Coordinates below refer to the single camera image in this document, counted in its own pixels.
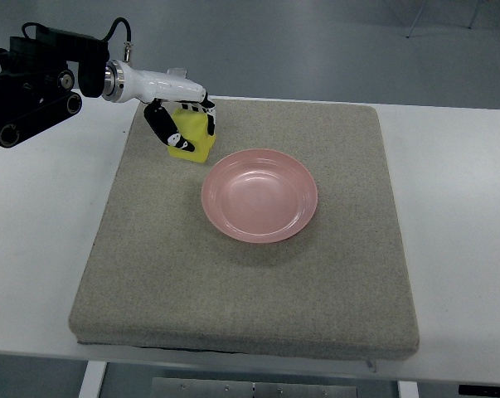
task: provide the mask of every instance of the floor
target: floor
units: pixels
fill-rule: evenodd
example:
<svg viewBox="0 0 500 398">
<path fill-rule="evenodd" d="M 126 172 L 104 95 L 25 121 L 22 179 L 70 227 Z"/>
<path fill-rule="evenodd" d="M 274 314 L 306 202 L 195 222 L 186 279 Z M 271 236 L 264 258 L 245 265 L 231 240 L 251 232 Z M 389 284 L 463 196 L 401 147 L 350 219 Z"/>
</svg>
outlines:
<svg viewBox="0 0 500 398">
<path fill-rule="evenodd" d="M 137 7 L 78 0 L 64 10 L 45 0 L 7 0 L 0 2 L 0 46 L 8 48 L 8 37 L 27 21 L 102 37 L 124 16 L 134 68 L 184 66 L 213 95 L 500 109 L 500 0 L 482 4 L 472 30 L 475 1 L 430 0 L 407 39 L 421 3 L 149 0 Z M 124 32 L 118 28 L 114 37 L 110 50 L 118 58 Z M 0 355 L 0 398 L 78 396 L 85 366 Z M 173 372 L 110 364 L 101 396 L 148 396 L 152 377 L 163 375 Z M 391 381 L 358 385 L 361 398 L 396 396 Z M 456 384 L 419 388 L 421 398 L 458 396 Z"/>
</svg>

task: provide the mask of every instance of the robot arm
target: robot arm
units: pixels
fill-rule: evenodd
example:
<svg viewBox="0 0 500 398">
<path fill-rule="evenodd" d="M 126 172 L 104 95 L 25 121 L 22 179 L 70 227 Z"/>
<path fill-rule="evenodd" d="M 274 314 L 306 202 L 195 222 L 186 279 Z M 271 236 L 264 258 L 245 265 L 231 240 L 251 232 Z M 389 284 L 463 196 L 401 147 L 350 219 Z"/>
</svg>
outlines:
<svg viewBox="0 0 500 398">
<path fill-rule="evenodd" d="M 164 100 L 205 112 L 208 133 L 214 134 L 215 105 L 199 84 L 180 75 L 134 70 L 126 61 L 108 61 L 108 39 L 120 22 L 127 27 L 124 59 L 129 61 L 131 34 L 123 18 L 115 20 L 103 40 L 32 22 L 23 25 L 24 37 L 10 38 L 10 50 L 0 49 L 0 146 L 18 145 L 80 112 L 82 100 L 71 91 L 75 77 L 67 61 L 79 63 L 83 95 L 102 95 L 116 103 L 132 98 L 148 103 L 145 118 L 166 145 L 194 151 L 163 108 Z M 29 26 L 36 27 L 35 39 L 25 33 Z"/>
</svg>

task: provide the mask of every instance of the chair leg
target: chair leg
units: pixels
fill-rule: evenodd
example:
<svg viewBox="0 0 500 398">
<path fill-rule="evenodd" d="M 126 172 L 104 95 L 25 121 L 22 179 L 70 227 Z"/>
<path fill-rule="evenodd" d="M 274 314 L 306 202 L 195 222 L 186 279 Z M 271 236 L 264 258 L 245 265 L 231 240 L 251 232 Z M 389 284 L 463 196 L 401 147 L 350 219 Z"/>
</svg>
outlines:
<svg viewBox="0 0 500 398">
<path fill-rule="evenodd" d="M 468 26 L 469 29 L 473 28 L 474 20 L 476 19 L 476 16 L 478 15 L 478 10 L 479 10 L 480 6 L 482 5 L 482 3 L 483 3 L 483 0 L 478 0 L 478 4 L 476 5 L 476 8 L 474 9 L 473 19 L 471 19 L 471 23 Z"/>
<path fill-rule="evenodd" d="M 410 35 L 412 34 L 412 31 L 414 30 L 414 27 L 415 27 L 415 24 L 417 23 L 417 20 L 419 19 L 419 15 L 421 15 L 421 13 L 423 12 L 423 8 L 425 8 L 425 4 L 428 0 L 424 0 L 423 1 L 423 4 L 421 5 L 421 8 L 419 10 L 419 12 L 417 13 L 417 17 L 415 17 L 415 21 L 414 23 L 412 24 L 412 28 L 410 29 L 410 32 L 408 33 L 408 35 L 406 35 L 406 38 L 407 39 L 410 39 Z"/>
</svg>

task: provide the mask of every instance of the pink bowl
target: pink bowl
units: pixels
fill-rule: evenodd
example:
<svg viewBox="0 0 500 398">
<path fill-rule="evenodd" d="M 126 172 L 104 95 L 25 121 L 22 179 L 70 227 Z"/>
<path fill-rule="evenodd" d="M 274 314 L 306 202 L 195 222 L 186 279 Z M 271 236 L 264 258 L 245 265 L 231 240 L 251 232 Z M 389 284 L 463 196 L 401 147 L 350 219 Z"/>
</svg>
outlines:
<svg viewBox="0 0 500 398">
<path fill-rule="evenodd" d="M 272 243 L 308 224 L 318 189 L 296 159 L 271 149 L 248 149 L 213 166 L 201 188 L 201 204 L 209 221 L 226 235 Z"/>
</svg>

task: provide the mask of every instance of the yellow object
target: yellow object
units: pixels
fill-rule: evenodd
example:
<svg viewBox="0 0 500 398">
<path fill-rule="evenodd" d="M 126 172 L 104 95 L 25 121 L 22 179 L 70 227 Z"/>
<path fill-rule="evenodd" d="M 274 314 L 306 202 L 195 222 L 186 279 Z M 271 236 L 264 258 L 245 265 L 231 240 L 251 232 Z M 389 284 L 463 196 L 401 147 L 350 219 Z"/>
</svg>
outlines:
<svg viewBox="0 0 500 398">
<path fill-rule="evenodd" d="M 207 133 L 207 114 L 186 109 L 176 109 L 172 120 L 183 137 L 192 145 L 194 152 L 184 151 L 176 147 L 168 147 L 168 153 L 175 158 L 204 163 L 209 156 L 209 150 L 215 143 L 216 135 Z"/>
</svg>

